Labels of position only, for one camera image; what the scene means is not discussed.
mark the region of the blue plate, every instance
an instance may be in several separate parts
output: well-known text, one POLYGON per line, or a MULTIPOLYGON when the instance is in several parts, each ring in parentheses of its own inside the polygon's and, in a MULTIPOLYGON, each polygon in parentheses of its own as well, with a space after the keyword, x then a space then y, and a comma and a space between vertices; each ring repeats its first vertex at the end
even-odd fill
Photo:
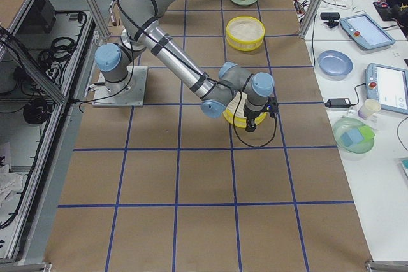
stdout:
POLYGON ((353 70, 351 59, 336 50, 322 52, 318 61, 321 70, 329 76, 346 76, 353 70))

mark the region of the black power adapter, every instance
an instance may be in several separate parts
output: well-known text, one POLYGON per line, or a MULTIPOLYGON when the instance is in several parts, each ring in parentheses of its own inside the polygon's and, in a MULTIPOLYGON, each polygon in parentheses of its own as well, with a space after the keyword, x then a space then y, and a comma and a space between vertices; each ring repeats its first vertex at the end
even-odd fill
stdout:
POLYGON ((327 108, 349 108, 351 106, 351 102, 349 98, 329 99, 324 106, 327 108))

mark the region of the blue joint cap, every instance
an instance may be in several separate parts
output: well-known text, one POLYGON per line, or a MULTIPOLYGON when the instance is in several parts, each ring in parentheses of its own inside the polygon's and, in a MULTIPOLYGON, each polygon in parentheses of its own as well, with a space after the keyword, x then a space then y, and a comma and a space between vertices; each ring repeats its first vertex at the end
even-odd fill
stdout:
POLYGON ((108 43, 98 47, 95 52, 95 62, 104 72, 114 70, 120 62, 122 53, 117 45, 108 43))
POLYGON ((225 105, 212 99, 203 101, 200 107, 203 113, 211 118, 220 117, 226 109, 225 105))
POLYGON ((237 65, 232 62, 225 62, 224 65, 222 65, 221 69, 219 70, 218 77, 222 79, 224 75, 227 73, 227 71, 229 71, 234 66, 237 65))
POLYGON ((252 78, 252 89, 261 97, 269 97, 274 86, 275 80, 268 73, 257 73, 252 78))

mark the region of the tablet screen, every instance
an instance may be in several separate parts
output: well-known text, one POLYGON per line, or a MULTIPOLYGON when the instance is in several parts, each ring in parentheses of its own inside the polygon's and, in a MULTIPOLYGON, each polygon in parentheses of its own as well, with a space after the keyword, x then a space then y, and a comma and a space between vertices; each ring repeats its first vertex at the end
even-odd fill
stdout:
POLYGON ((377 68, 378 101, 383 105, 407 109, 408 92, 405 72, 377 68))
POLYGON ((349 18, 347 21, 356 31, 360 32, 360 36, 364 38, 369 45, 378 45, 390 41, 387 35, 382 32, 382 29, 379 29, 365 16, 349 18))

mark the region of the tablet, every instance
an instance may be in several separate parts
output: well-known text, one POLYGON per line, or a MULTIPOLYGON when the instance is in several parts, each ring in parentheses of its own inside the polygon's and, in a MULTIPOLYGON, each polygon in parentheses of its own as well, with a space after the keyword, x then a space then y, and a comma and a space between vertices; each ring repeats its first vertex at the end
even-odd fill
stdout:
POLYGON ((365 71, 367 97, 381 108, 408 114, 408 70, 371 63, 365 71))
POLYGON ((367 14, 341 18, 343 30, 362 49, 375 49, 395 43, 395 40, 367 14))

